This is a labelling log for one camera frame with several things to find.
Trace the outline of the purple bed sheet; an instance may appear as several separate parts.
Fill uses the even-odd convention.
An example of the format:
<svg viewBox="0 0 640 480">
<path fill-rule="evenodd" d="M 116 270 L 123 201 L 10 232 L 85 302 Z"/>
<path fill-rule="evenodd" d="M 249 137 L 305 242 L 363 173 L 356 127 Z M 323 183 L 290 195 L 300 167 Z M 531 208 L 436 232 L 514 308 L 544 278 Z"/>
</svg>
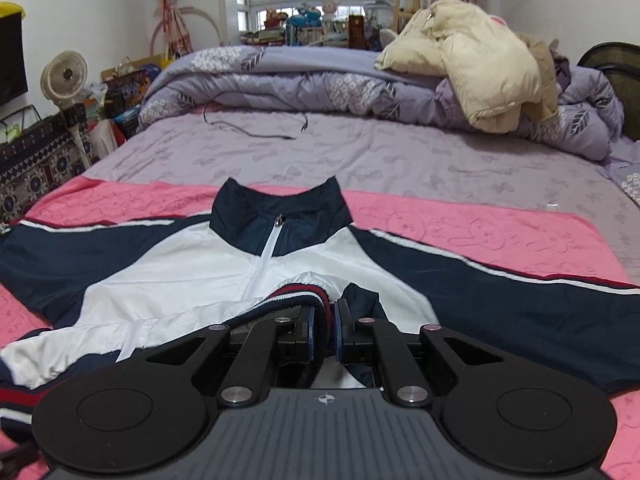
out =
<svg viewBox="0 0 640 480">
<path fill-rule="evenodd" d="M 371 117 L 194 110 L 162 119 L 97 162 L 119 182 L 313 188 L 570 212 L 591 221 L 639 279 L 639 208 L 592 162 L 514 138 Z"/>
</svg>

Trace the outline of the patterned dark cloth covered cabinet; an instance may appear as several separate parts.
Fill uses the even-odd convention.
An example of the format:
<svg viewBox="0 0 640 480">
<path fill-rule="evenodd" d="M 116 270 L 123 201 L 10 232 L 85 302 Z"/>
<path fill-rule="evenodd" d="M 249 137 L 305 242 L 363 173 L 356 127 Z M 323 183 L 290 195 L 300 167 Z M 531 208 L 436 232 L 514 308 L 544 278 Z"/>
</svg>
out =
<svg viewBox="0 0 640 480">
<path fill-rule="evenodd" d="M 1 221 L 24 217 L 42 196 L 59 188 L 86 168 L 68 127 L 79 127 L 79 139 L 90 162 L 97 162 L 89 139 L 85 107 L 44 118 L 1 148 Z"/>
</svg>

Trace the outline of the cream puffy down jacket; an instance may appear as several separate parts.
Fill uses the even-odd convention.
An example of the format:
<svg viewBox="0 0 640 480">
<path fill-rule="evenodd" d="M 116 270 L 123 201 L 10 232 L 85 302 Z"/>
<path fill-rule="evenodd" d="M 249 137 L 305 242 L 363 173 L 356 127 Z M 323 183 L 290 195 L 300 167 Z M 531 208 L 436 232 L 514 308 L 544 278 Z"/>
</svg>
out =
<svg viewBox="0 0 640 480">
<path fill-rule="evenodd" d="M 465 119 L 486 133 L 511 132 L 522 115 L 545 122 L 558 114 L 548 44 L 462 0 L 437 0 L 416 11 L 375 67 L 448 79 Z"/>
</svg>

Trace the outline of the pink floral curtain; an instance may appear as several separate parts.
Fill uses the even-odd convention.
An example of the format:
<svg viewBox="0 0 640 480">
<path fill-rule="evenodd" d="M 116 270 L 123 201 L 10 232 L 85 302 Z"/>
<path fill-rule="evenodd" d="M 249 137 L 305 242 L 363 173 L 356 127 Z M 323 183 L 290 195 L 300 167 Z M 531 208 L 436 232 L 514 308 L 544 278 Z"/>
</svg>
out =
<svg viewBox="0 0 640 480">
<path fill-rule="evenodd" d="M 178 0 L 160 0 L 160 15 L 169 56 L 180 58 L 191 53 L 191 36 L 179 9 Z"/>
</svg>

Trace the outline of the purple patterned pillow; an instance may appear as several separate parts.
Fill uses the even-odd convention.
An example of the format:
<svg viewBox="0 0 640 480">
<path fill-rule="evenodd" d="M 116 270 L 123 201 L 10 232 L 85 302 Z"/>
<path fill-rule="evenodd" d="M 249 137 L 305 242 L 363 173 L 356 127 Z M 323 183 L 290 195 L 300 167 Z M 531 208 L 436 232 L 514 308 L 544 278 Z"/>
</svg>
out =
<svg viewBox="0 0 640 480">
<path fill-rule="evenodd" d="M 602 167 L 611 180 L 636 206 L 640 205 L 639 142 L 621 136 L 612 143 L 611 153 Z"/>
</svg>

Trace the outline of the purple patterned folded quilt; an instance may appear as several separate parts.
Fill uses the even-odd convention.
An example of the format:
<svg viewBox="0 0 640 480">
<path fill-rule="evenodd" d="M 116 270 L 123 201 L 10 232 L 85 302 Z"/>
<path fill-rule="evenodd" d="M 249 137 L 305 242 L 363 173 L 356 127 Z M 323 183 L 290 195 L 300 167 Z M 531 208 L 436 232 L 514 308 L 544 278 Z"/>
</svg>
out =
<svg viewBox="0 0 640 480">
<path fill-rule="evenodd" d="M 482 125 L 467 118 L 446 78 L 376 70 L 376 55 L 322 47 L 216 47 L 171 63 L 150 85 L 141 128 L 208 103 L 290 113 L 374 116 L 442 130 L 513 134 L 600 162 L 623 133 L 625 112 L 608 78 L 570 68 L 570 84 L 545 118 L 528 103 Z"/>
</svg>

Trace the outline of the white round desk fan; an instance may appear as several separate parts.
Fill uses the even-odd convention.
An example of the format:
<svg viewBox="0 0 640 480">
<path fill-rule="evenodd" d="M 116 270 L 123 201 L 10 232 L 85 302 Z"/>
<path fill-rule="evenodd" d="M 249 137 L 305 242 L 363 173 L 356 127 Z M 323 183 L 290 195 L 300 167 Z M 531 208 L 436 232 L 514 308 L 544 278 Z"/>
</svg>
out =
<svg viewBox="0 0 640 480">
<path fill-rule="evenodd" d="M 60 110 L 74 104 L 87 80 L 85 58 L 76 51 L 63 51 L 44 66 L 40 76 L 42 94 Z"/>
</svg>

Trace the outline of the dark bed headboard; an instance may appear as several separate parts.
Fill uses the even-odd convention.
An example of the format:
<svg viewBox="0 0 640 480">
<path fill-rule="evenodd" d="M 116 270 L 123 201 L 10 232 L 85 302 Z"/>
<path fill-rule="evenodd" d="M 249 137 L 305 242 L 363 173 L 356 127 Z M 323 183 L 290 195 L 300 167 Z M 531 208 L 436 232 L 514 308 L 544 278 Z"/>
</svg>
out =
<svg viewBox="0 0 640 480">
<path fill-rule="evenodd" d="M 639 140 L 639 58 L 638 44 L 611 41 L 591 47 L 578 61 L 579 66 L 600 70 L 612 84 L 624 108 L 622 133 L 631 141 Z"/>
</svg>

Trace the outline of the black wall television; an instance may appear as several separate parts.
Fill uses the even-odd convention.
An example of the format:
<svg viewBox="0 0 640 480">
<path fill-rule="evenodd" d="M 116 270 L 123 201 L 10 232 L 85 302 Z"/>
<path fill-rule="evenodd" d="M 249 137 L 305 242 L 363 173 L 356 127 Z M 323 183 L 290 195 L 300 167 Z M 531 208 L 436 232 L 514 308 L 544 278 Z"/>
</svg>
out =
<svg viewBox="0 0 640 480">
<path fill-rule="evenodd" d="M 0 105 L 28 91 L 23 50 L 22 16 L 4 16 L 0 29 Z"/>
</svg>

